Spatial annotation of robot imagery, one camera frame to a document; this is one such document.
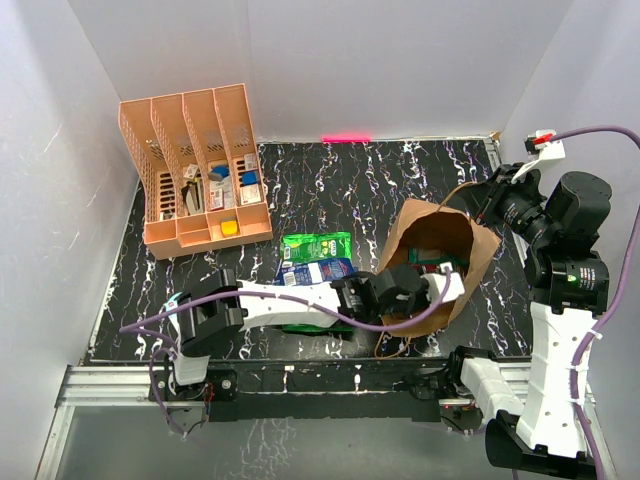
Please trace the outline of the blue cookie snack pack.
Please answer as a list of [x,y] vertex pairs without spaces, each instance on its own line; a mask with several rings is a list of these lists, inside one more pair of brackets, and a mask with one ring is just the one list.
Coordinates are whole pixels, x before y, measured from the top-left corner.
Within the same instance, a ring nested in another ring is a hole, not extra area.
[[274,279],[275,285],[280,286],[309,286],[322,283],[324,281],[321,273],[320,263],[311,262],[282,266]]

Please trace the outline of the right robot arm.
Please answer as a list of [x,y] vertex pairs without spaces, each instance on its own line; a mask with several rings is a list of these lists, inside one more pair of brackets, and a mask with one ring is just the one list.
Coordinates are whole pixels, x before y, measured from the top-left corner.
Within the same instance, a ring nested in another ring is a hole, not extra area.
[[503,224],[528,245],[533,346],[526,398],[504,379],[497,359],[458,348],[445,376],[455,395],[473,393],[483,413],[492,466],[564,479],[598,479],[594,441],[582,409],[589,354],[581,342],[605,312],[609,271],[593,246],[610,213],[610,185],[570,171],[551,196],[539,191],[541,173],[523,163],[501,165],[461,190],[474,221]]

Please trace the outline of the brown paper bag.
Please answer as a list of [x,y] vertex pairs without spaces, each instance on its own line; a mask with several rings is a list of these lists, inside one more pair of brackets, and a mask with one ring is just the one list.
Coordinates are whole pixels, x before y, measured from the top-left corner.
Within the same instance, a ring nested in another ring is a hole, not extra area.
[[378,271],[397,274],[406,287],[425,287],[415,300],[429,300],[433,311],[415,305],[411,314],[385,314],[383,324],[391,330],[379,336],[374,356],[398,357],[417,339],[447,327],[470,300],[500,245],[496,233],[446,201],[406,200],[389,231]]

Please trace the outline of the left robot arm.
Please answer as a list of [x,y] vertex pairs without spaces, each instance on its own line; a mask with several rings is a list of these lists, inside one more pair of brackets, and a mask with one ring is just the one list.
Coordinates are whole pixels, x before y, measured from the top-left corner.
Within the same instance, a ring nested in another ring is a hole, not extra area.
[[385,315],[398,314],[413,325],[442,302],[433,281],[404,266],[311,285],[296,283],[291,274],[281,285],[241,281],[222,269],[171,301],[179,340],[171,385],[186,399],[200,396],[209,359],[241,330],[290,324],[330,328],[343,322],[380,331],[375,321]]

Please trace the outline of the dark blue spicy chips bag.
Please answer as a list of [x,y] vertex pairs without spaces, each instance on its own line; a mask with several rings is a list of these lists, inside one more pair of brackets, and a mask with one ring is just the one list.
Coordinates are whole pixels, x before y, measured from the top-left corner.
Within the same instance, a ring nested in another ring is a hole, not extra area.
[[321,282],[342,279],[355,272],[348,258],[326,258],[316,262]]

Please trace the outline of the green chips bag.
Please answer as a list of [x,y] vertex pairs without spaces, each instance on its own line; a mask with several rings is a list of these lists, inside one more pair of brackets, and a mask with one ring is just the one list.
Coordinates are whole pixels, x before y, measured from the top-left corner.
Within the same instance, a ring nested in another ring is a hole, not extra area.
[[317,262],[326,258],[351,260],[351,257],[352,238],[349,232],[289,234],[280,243],[280,263],[276,274],[282,266]]

